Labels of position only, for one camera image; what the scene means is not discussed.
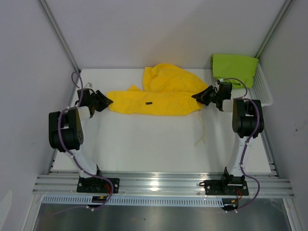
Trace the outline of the yellow shorts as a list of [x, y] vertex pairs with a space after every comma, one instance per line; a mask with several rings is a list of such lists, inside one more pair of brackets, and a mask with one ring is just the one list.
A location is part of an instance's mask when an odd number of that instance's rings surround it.
[[107, 92], [113, 101], [109, 109], [127, 115], [186, 116], [203, 108], [192, 96], [209, 87], [197, 75], [172, 64], [145, 67], [142, 85], [143, 89], [132, 85]]

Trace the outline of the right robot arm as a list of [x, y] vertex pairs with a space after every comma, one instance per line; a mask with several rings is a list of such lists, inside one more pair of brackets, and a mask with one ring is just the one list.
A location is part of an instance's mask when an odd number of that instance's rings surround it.
[[231, 153], [231, 159], [225, 167], [220, 180], [216, 184], [225, 194], [231, 194], [237, 186], [244, 186], [245, 167], [252, 144], [264, 129], [264, 119], [260, 100], [237, 97], [231, 99], [232, 84], [224, 79], [218, 83], [218, 87], [209, 86], [204, 91], [192, 96], [198, 103], [208, 106], [214, 103], [221, 112], [227, 112], [231, 108], [232, 130], [235, 133], [235, 142]]

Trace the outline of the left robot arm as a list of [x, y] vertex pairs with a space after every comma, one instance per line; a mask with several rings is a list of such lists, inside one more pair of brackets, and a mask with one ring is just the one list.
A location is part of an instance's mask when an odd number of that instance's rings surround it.
[[89, 178], [87, 186], [98, 193], [104, 188], [104, 180], [97, 164], [81, 147], [85, 140], [81, 121], [91, 119], [95, 112], [102, 112], [114, 101], [92, 88], [77, 90], [77, 96], [75, 106], [49, 113], [49, 144], [51, 148], [65, 153], [78, 168], [79, 176]]

